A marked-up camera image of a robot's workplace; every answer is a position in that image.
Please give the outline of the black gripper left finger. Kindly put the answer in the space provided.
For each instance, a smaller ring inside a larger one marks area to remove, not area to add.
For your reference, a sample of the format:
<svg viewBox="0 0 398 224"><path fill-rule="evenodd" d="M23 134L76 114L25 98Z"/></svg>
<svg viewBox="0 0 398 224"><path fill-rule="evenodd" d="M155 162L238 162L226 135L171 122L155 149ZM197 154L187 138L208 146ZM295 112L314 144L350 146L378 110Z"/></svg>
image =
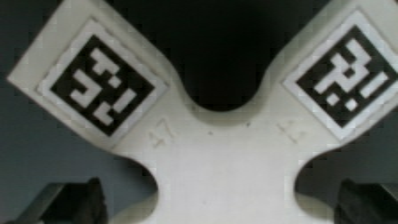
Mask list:
<svg viewBox="0 0 398 224"><path fill-rule="evenodd" d="M108 224L98 178L85 183L50 183L14 224Z"/></svg>

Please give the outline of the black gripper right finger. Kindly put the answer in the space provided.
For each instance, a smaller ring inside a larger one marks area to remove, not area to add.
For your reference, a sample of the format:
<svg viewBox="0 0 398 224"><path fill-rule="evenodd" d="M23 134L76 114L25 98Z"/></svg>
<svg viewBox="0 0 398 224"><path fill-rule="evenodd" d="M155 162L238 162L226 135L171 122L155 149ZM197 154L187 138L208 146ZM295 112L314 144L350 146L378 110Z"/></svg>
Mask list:
<svg viewBox="0 0 398 224"><path fill-rule="evenodd" d="M334 224L398 224L398 183L341 182Z"/></svg>

